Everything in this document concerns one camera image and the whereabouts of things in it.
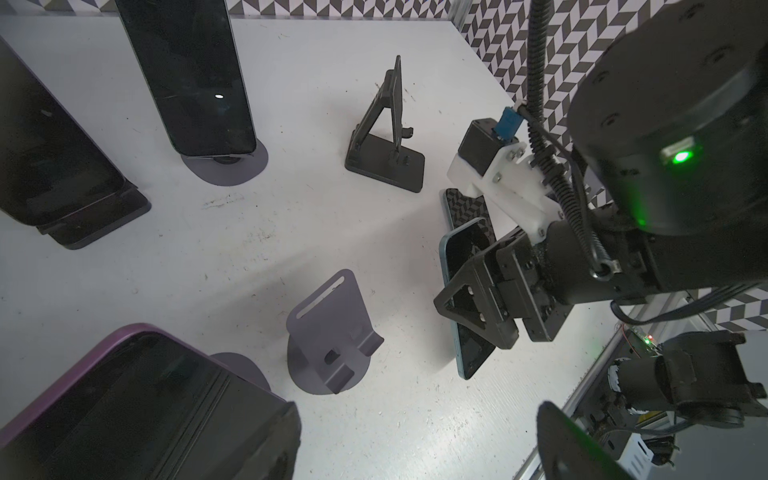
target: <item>black cable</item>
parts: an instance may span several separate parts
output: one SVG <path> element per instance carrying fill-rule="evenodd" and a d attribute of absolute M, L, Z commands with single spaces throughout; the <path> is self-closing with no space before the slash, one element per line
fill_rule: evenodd
<path fill-rule="evenodd" d="M 598 440 L 598 442 L 602 442 L 605 439 L 605 437 L 612 432 L 629 432 L 629 433 L 639 433 L 641 435 L 653 435 L 656 437 L 665 437 L 667 435 L 674 435 L 676 433 L 680 433 L 683 430 L 688 429 L 693 425 L 695 424 L 687 420 L 683 420 L 680 423 L 672 425 L 668 429 L 658 429 L 658 430 L 641 429 L 638 427 L 608 427 L 606 430 L 603 431 L 603 434 L 600 435 L 600 439 Z"/>
<path fill-rule="evenodd" d="M 571 166 L 571 175 L 573 176 L 573 181 L 571 183 L 573 184 L 574 190 L 576 191 L 576 198 L 579 203 L 579 210 L 581 211 L 581 217 L 584 219 L 583 220 L 584 230 L 587 231 L 588 233 L 591 233 L 592 229 L 591 229 L 591 224 L 588 218 L 589 205 L 587 201 L 587 192 L 584 189 L 584 176 L 581 174 L 581 168 L 579 167 L 578 162 L 573 158 L 573 155 L 571 155 L 571 152 L 569 152 L 553 134 L 549 133 L 547 129 L 544 128 L 544 125 L 542 125 L 540 121 L 533 118 L 533 116 L 531 115 L 531 112 L 528 111 L 525 105 L 521 105 L 520 107 L 518 107 L 518 113 L 528 122 L 529 125 L 535 128 L 539 133 L 544 135 L 544 137 L 547 140 L 549 140 L 549 142 L 560 151 L 563 158 L 568 162 L 568 165 Z M 597 249 L 595 248 L 594 242 L 591 242 L 590 250 L 594 258 L 596 260 L 599 260 Z"/>
<path fill-rule="evenodd" d="M 698 300 L 694 300 L 687 305 L 683 305 L 680 308 L 676 308 L 670 312 L 662 313 L 661 315 L 655 316 L 652 319 L 643 321 L 635 320 L 629 317 L 626 313 L 622 312 L 621 308 L 618 306 L 618 303 L 616 303 L 616 300 L 611 302 L 611 312 L 613 312 L 614 315 L 622 322 L 633 326 L 642 326 L 647 325 L 648 323 L 671 322 L 673 320 L 680 320 L 688 318 L 689 316 L 694 316 L 698 315 L 699 313 L 706 312 L 710 308 L 714 308 L 715 306 L 734 298 L 739 293 L 746 292 L 747 290 L 751 290 L 759 285 L 759 283 L 744 283 L 739 285 L 724 286 L 719 289 L 712 290 L 707 295 L 702 296 Z"/>
<path fill-rule="evenodd" d="M 550 138 L 550 141 L 553 138 L 541 125 L 541 120 L 544 117 L 544 66 L 550 3 L 551 0 L 531 0 L 530 15 L 528 16 L 528 77 L 526 79 L 528 104 L 523 108 L 525 113 L 528 113 L 526 118 L 528 120 L 528 138 L 531 141 L 536 166 L 548 180 L 548 185 L 554 192 L 565 219 L 578 240 L 579 247 L 587 257 L 587 262 L 595 278 L 608 280 L 612 276 L 611 259 L 600 242 L 600 238 L 591 229 L 588 214 L 584 212 L 586 204 L 581 201 L 580 195 L 580 189 L 584 189 L 583 177 L 580 175 L 581 170 L 575 162 L 571 164 L 569 161 L 571 170 L 574 171 L 574 185 L 579 184 L 572 187 L 561 172 L 562 166 L 546 151 L 545 137 Z M 562 147 L 559 142 L 553 143 L 553 145 Z M 572 159 L 570 152 L 565 155 Z M 576 181 L 577 175 L 581 177 L 580 182 Z"/>

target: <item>purple phone case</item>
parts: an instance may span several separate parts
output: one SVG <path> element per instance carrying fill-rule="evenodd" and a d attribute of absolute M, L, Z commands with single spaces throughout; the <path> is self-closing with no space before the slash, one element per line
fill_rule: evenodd
<path fill-rule="evenodd" d="M 21 413 L 19 413 L 13 420 L 11 420 L 5 427 L 0 430 L 0 449 L 4 448 L 8 443 L 13 440 L 19 433 L 23 432 L 32 422 L 34 422 L 45 410 L 50 408 L 58 399 L 60 399 L 78 380 L 80 380 L 88 371 L 94 368 L 105 356 L 107 356 L 112 350 L 120 346 L 123 342 L 130 339 L 132 336 L 140 333 L 160 333 L 167 338 L 173 340 L 176 343 L 192 350 L 198 355 L 209 359 L 211 362 L 216 363 L 218 366 L 232 372 L 232 369 L 224 363 L 216 360 L 215 358 L 202 353 L 200 350 L 190 346 L 187 343 L 182 342 L 175 336 L 168 332 L 157 328 L 149 323 L 132 323 L 131 325 L 122 326 L 121 328 L 110 333 L 105 339 L 100 341 L 90 352 L 86 353 L 72 368 L 59 377 L 53 385 L 49 386 L 38 398 L 27 406 Z"/>

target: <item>white floor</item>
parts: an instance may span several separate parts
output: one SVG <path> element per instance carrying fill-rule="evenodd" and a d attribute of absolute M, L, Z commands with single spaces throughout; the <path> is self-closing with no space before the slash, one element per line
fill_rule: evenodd
<path fill-rule="evenodd" d="M 511 478 L 535 444 L 539 403 L 566 400 L 615 320 L 606 304 L 578 306 L 555 342 L 523 334 L 471 381 L 456 374 L 449 322 L 432 305 L 440 192 L 469 122 L 498 117 L 507 94 L 449 22 L 250 19 L 233 30 L 270 163 L 215 187 L 171 148 L 118 18 L 0 18 L 0 35 L 153 204 L 78 251 L 0 215 L 0 425 L 110 331 L 149 322 L 207 353 L 249 356 L 297 403 L 297 480 Z M 403 144 L 426 156 L 420 194 L 343 167 L 397 54 L 403 123 L 415 128 Z M 389 125 L 385 113 L 374 133 Z M 497 213 L 497 233 L 509 231 Z M 342 268 L 386 341 L 358 386 L 311 396 L 288 375 L 285 319 Z"/>

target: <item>purple phone stand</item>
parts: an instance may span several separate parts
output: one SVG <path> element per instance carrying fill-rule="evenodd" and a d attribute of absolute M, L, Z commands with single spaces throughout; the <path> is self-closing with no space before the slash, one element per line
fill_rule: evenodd
<path fill-rule="evenodd" d="M 220 352 L 214 353 L 210 358 L 223 363 L 227 366 L 230 372 L 239 376 L 246 382 L 253 383 L 255 386 L 262 390 L 266 390 L 267 392 L 272 391 L 272 389 L 270 389 L 270 383 L 267 382 L 266 377 L 261 370 L 259 370 L 259 367 L 256 366 L 256 363 L 253 363 L 253 360 L 245 355 L 233 352 Z"/>
<path fill-rule="evenodd" d="M 257 139 L 256 150 L 250 154 L 220 155 L 217 157 L 188 157 L 181 155 L 184 164 L 195 175 L 209 184 L 232 187 L 244 184 L 266 168 L 270 156 Z"/>
<path fill-rule="evenodd" d="M 304 312 L 337 280 L 340 285 Z M 371 355 L 384 343 L 373 331 L 351 270 L 341 270 L 288 315 L 288 372 L 307 393 L 349 390 L 362 379 Z"/>

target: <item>black phone screen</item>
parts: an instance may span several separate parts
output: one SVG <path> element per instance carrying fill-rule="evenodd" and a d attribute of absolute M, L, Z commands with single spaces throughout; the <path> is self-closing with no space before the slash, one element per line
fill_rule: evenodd
<path fill-rule="evenodd" d="M 125 178 L 0 40 L 0 208 L 27 225 L 66 217 Z"/>
<path fill-rule="evenodd" d="M 190 157 L 256 150 L 224 0 L 117 0 L 170 142 Z"/>
<path fill-rule="evenodd" d="M 138 333 L 2 449 L 0 478 L 231 478 L 222 472 L 237 472 L 288 408 L 183 344 Z"/>

